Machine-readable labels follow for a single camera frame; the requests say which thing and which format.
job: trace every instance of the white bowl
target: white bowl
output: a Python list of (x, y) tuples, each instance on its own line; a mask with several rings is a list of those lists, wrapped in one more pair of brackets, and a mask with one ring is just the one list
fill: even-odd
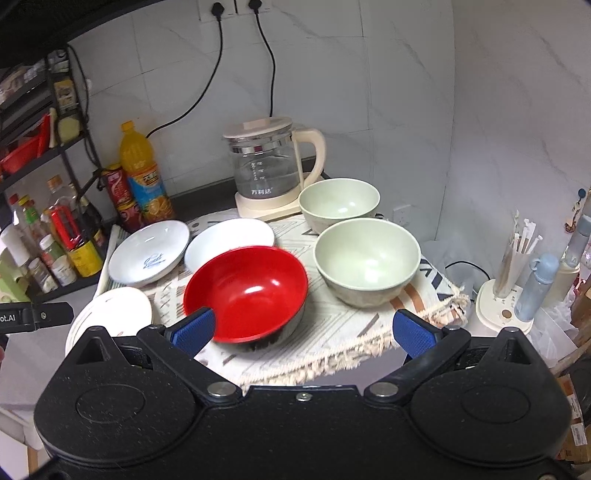
[(254, 218), (234, 218), (209, 227), (197, 235), (185, 252), (185, 265), (195, 273), (212, 258), (228, 250), (263, 245), (272, 247), (275, 233), (265, 222)]
[(396, 298), (412, 280), (421, 249), (395, 223), (356, 218), (320, 234), (314, 261), (335, 296), (355, 307), (377, 307)]
[(109, 275), (130, 287), (143, 287), (159, 280), (181, 261), (189, 237), (189, 227), (177, 220), (145, 226), (113, 252)]
[(379, 191), (361, 180), (329, 179), (306, 187), (299, 201), (308, 225), (322, 233), (343, 220), (373, 216), (379, 204)]

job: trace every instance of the glass kettle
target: glass kettle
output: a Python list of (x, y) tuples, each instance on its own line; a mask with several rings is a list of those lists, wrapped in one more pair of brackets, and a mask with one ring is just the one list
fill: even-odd
[[(224, 132), (240, 201), (252, 210), (274, 209), (298, 198), (324, 169), (326, 142), (320, 131), (294, 129), (289, 117), (270, 117), (232, 125)], [(312, 172), (304, 178), (298, 143), (316, 150)]]

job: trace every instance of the jar lid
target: jar lid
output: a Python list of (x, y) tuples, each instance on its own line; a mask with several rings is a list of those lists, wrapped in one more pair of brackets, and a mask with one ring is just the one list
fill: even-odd
[(39, 242), (39, 246), (43, 250), (47, 250), (55, 240), (51, 235), (44, 236)]

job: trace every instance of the white tile wall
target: white tile wall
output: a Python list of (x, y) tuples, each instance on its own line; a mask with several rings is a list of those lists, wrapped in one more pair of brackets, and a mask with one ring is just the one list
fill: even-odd
[[(434, 238), (453, 117), (451, 0), (272, 4), (261, 23), (277, 59), (275, 114), (321, 130), (329, 175), (376, 184), (386, 215), (412, 204), (409, 228)], [(220, 69), (202, 103), (150, 138), (169, 194), (231, 177), (224, 127), (268, 114), (271, 61), (254, 16), (223, 20), (223, 32)], [(104, 164), (116, 159), (123, 121), (147, 133), (192, 105), (219, 51), (217, 22), (200, 22), (196, 0), (158, 2), (73, 44), (92, 80), (90, 128)], [(71, 156), (88, 178), (82, 146)], [(48, 175), (15, 190), (42, 202)], [(91, 197), (113, 212), (106, 195), (93, 189)]]
[(496, 274), (511, 212), (561, 255), (591, 168), (591, 9), (579, 0), (453, 0), (456, 98), (438, 238)]

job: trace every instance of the kettle lid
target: kettle lid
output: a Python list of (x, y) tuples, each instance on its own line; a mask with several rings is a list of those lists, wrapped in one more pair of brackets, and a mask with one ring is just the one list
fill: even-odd
[(223, 133), (228, 140), (261, 137), (279, 130), (289, 129), (292, 124), (288, 116), (272, 116), (228, 126)]

